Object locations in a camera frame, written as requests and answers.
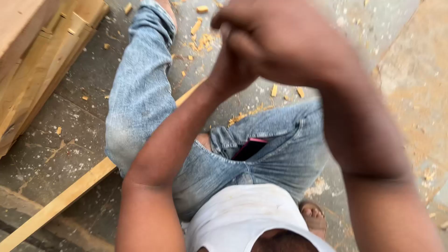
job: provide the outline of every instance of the jeans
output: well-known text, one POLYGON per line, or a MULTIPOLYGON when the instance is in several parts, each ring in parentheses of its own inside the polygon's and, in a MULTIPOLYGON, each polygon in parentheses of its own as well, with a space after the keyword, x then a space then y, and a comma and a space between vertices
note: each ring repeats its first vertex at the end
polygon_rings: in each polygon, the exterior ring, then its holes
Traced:
MULTIPOLYGON (((172 19, 158 3, 141 3, 129 28, 130 44, 115 76, 106 119, 105 152, 122 177, 154 130, 176 109, 166 75, 175 33, 172 19)), ((183 221, 230 185, 272 183, 299 202, 329 158, 317 99, 248 116, 229 128, 212 128, 210 138, 211 152, 194 142, 173 184, 174 204, 183 221), (246 161, 230 160, 248 138, 269 142, 246 161)))

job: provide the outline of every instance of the phone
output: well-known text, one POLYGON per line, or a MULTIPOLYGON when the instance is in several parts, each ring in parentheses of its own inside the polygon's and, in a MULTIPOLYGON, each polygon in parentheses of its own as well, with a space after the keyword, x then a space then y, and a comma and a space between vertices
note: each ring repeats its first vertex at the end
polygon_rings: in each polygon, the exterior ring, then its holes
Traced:
POLYGON ((232 157, 235 161, 245 161, 251 156, 255 155, 267 144, 266 140, 258 138, 249 138, 247 143, 241 147, 241 149, 232 157))

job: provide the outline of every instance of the white tank top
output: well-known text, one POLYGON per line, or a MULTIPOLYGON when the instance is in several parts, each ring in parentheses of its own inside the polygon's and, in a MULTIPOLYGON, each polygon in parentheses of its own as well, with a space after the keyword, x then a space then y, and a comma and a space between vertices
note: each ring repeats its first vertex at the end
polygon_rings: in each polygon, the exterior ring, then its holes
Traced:
POLYGON ((250 252, 255 241, 272 229, 285 229, 309 240, 319 252, 334 250, 308 231, 305 220, 283 188, 273 184, 229 186, 206 202, 185 235, 188 252, 250 252))

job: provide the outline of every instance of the stone floor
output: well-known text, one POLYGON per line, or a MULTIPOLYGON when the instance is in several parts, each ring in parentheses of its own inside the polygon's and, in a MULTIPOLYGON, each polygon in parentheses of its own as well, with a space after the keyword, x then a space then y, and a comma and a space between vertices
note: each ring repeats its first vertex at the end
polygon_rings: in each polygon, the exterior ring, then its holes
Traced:
MULTIPOLYGON (((111 7, 97 36, 87 45, 64 80, 26 133, 0 160, 0 240, 48 204, 104 155, 104 120, 119 60, 128 43, 127 28, 135 14, 124 15, 128 0, 106 0, 111 7), (103 50, 103 44, 111 48, 103 50), (62 134, 55 131, 62 127, 62 134)), ((445 0, 319 0, 317 5, 335 27, 346 33, 365 67, 384 94, 407 139, 416 183, 428 214, 438 226, 448 221, 448 2, 445 0)), ((173 65, 168 73, 172 95, 180 97, 210 72, 220 39, 208 28, 217 10, 213 0, 174 2, 179 31, 172 47, 173 65), (188 43, 198 14, 207 5, 198 32, 210 34, 213 49, 196 52, 188 43)), ((262 103, 288 106, 301 102, 294 88, 281 86, 271 98, 272 83, 257 80, 248 90, 231 97, 204 126, 226 125, 239 113, 262 103), (287 95, 291 101, 283 99, 287 95)), ((306 98, 317 96, 304 88, 306 98)), ((122 179, 105 178, 62 215, 35 232, 16 251, 113 251, 122 179)), ((329 230, 327 241, 339 252, 357 251, 350 225, 343 181, 338 166, 329 162, 307 193, 323 206, 329 230)), ((448 235, 439 229, 446 247, 448 235)))

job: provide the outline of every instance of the foot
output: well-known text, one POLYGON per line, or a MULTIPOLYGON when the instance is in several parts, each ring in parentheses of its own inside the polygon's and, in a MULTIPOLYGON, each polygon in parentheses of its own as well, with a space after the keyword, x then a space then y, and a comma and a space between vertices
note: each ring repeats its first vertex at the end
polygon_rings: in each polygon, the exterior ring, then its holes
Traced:
POLYGON ((325 240, 327 221, 317 205, 313 203, 305 203, 302 205, 301 213, 310 232, 317 235, 322 240, 325 240))
POLYGON ((201 133, 196 137, 196 140, 199 141, 205 149, 211 151, 210 144, 210 135, 208 133, 201 133))
POLYGON ((176 21, 176 16, 174 15, 174 11, 171 8, 171 5, 169 3, 169 0, 155 0, 157 3, 160 4, 160 6, 162 6, 162 8, 164 10, 166 10, 166 12, 168 12, 169 16, 171 17, 172 21, 174 22, 174 26, 177 30, 177 21, 176 21))

